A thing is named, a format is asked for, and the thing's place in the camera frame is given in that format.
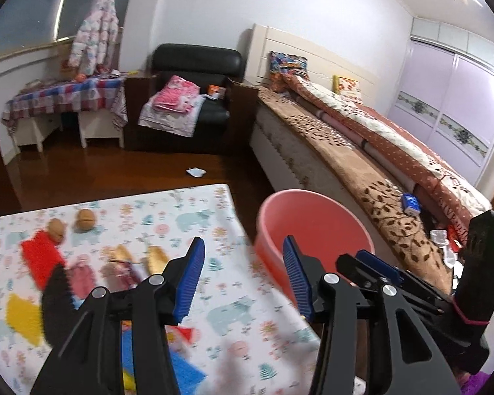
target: pink folded clothes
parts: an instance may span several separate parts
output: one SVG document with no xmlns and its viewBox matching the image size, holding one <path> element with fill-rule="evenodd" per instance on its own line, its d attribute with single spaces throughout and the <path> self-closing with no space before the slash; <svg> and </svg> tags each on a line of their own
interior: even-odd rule
<svg viewBox="0 0 494 395">
<path fill-rule="evenodd" d="M 192 110 L 191 101 L 199 93 L 198 85 L 179 76 L 172 76 L 166 86 L 156 94 L 153 107 L 158 111 L 188 113 Z"/>
</svg>

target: blue box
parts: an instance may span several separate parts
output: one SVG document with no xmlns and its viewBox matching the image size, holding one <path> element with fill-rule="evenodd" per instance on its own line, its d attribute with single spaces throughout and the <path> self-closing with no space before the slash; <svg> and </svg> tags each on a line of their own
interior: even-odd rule
<svg viewBox="0 0 494 395">
<path fill-rule="evenodd" d="M 404 193 L 401 196 L 401 205 L 402 205 L 402 211 L 406 215 L 417 217 L 421 213 L 421 207 L 419 206 L 419 201 L 412 194 Z"/>
</svg>

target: white patterned tablecloth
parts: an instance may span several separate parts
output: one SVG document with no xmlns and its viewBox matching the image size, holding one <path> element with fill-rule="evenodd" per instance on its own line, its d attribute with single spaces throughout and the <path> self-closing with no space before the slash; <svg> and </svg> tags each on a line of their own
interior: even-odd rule
<svg viewBox="0 0 494 395">
<path fill-rule="evenodd" d="M 96 214 L 96 231 L 78 235 L 71 226 L 85 207 Z M 40 303 L 19 243 L 52 218 L 68 224 L 59 247 L 67 266 L 87 254 L 97 285 L 107 284 L 100 270 L 119 244 L 138 260 L 146 255 L 146 243 L 176 258 L 194 236 L 203 238 L 206 261 L 182 323 L 197 330 L 184 355 L 207 374 L 200 393 L 308 392 L 319 340 L 268 278 L 237 219 L 229 188 L 217 184 L 0 217 L 0 374 L 17 394 L 29 393 L 50 347 L 33 346 L 14 332 L 5 321 L 6 304 L 13 293 Z M 227 315 L 217 318 L 220 308 Z"/>
</svg>

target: pink plastic bucket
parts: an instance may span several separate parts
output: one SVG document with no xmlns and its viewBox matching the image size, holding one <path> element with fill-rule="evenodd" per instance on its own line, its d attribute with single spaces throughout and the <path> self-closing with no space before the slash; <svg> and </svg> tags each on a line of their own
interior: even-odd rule
<svg viewBox="0 0 494 395">
<path fill-rule="evenodd" d="M 318 258 L 327 272 L 337 270 L 335 262 L 342 254 L 375 253 L 362 223 L 335 200 L 307 190 L 274 193 L 258 212 L 254 249 L 291 299 L 294 296 L 281 253 L 287 235 L 294 236 L 304 254 Z"/>
</svg>

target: blue ridged pad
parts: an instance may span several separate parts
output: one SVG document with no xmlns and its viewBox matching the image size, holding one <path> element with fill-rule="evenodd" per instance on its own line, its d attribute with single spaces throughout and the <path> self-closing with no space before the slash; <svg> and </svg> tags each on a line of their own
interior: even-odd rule
<svg viewBox="0 0 494 395">
<path fill-rule="evenodd" d="M 298 310 L 308 321 L 311 321 L 314 315 L 311 284 L 302 267 L 291 236 L 287 236 L 283 241 L 282 255 Z"/>
<path fill-rule="evenodd" d="M 188 315 L 200 280 L 201 270 L 205 262 L 205 242 L 203 242 L 203 239 L 195 238 L 187 255 L 188 263 L 176 289 L 176 304 L 172 312 L 178 323 Z"/>
<path fill-rule="evenodd" d="M 380 273 L 382 276 L 390 279 L 393 285 L 402 285 L 402 277 L 399 271 L 393 266 L 390 266 L 388 263 L 378 258 L 376 255 L 372 254 L 371 252 L 360 250 L 355 258 L 365 265 L 370 266 L 370 268 Z"/>
</svg>

